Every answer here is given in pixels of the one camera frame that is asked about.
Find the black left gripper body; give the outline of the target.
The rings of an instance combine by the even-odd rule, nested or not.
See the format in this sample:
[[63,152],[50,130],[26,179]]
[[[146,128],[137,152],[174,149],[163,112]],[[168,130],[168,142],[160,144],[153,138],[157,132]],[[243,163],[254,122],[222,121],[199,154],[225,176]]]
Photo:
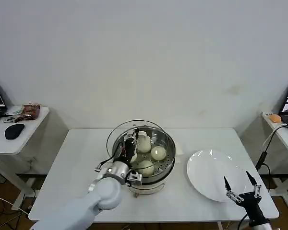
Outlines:
[[121,156],[124,163],[133,163],[137,158],[136,146],[134,146],[132,142],[126,142],[125,140]]

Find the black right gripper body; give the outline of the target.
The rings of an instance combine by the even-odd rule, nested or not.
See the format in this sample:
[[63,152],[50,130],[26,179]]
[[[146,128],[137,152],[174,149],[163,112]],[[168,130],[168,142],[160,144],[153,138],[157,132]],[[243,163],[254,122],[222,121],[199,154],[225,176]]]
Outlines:
[[259,207],[261,198],[254,191],[239,194],[239,197],[243,199],[239,205],[245,209],[251,222],[265,222],[265,217]]

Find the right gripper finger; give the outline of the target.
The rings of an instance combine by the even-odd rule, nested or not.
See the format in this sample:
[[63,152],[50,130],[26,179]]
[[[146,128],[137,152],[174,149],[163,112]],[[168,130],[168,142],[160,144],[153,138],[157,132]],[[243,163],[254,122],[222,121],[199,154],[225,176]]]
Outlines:
[[224,176],[224,181],[225,181],[225,189],[226,189],[226,196],[232,200],[233,202],[235,202],[236,204],[241,203],[242,201],[244,201],[244,199],[242,197],[240,197],[239,195],[237,195],[236,193],[234,193],[231,190],[231,187],[229,185],[229,182],[227,181],[226,177]]
[[249,180],[250,180],[250,182],[251,182],[251,184],[253,186],[254,197],[255,198],[262,198],[262,196],[260,194],[262,185],[258,184],[257,181],[255,180],[255,178],[252,177],[251,174],[248,171],[246,171],[246,174],[247,174],[247,176],[248,176],[248,178],[249,178]]

